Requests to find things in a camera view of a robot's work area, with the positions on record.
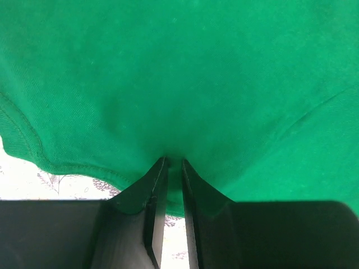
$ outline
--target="stitched seam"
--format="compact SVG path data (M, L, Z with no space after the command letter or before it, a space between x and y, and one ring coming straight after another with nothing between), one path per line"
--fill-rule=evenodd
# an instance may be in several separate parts
M76 165L61 165L61 166L59 166L59 165L54 165L54 164L52 164L52 163L47 159L47 157L44 155L44 153L43 153L43 152L44 152L44 151L43 151L43 145L42 145L42 143L41 143L40 137L37 135L37 133L35 132L35 130L33 129L33 127L29 124L28 119L26 119L26 117L23 115L23 113L20 111L20 109L19 109L18 107L16 107L9 99L7 99L2 93L0 93L0 95L1 95L1 97L2 97L3 99L5 99L5 101L6 101L11 107L13 107L13 108L19 113L20 117L23 119L23 121L24 121L25 125L27 126L27 128L29 128L30 132L36 137L36 140L37 140L37 142L38 142L38 146L39 146L39 148L40 148L40 153L39 153L40 156L38 156L40 159L44 160L46 163L48 163L49 165L51 165L51 166L54 167L54 168L85 168L85 169L89 168L89 169L97 169L97 170L104 171L104 172L113 174L113 175L115 175L115 176L118 176L118 177L120 177L121 179L125 180L127 183L130 183L130 184L131 184L131 182L130 182L128 179L126 179L126 178L124 178L123 176L121 176L118 172L115 172L115 171L110 170L110 169L101 168L101 167L98 167L98 166L91 166L91 165L79 165L79 164L76 164ZM33 152L31 151L31 148L30 148L30 144L29 144L29 142L27 141L25 134L22 132L22 130L18 127L18 125L14 122L14 120L11 119L11 117L10 117L7 113L4 112L4 114L5 114L5 116L14 124L15 128L21 133L21 135L23 136L23 138L24 138L24 140L25 140L25 142L26 142L26 145L27 145L27 147L28 147L28 149L29 149L29 151L30 151L31 156L34 157Z

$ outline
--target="green t-shirt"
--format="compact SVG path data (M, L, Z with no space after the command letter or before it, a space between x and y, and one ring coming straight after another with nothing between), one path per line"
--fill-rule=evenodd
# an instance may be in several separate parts
M168 156L235 201L359 213L358 0L0 0L12 156L119 189Z

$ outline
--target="floral pattern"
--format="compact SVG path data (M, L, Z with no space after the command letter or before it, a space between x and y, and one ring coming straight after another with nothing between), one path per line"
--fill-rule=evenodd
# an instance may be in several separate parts
M0 138L0 200L109 199L120 191L82 175L53 175L36 165L8 156ZM166 216L162 269L189 268L185 220Z

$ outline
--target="green fabric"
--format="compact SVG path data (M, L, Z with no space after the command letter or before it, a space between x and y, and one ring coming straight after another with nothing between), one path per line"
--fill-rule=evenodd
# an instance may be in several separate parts
M174 215L183 158L235 201L359 213L358 64L358 0L0 0L0 134L119 189L167 155Z

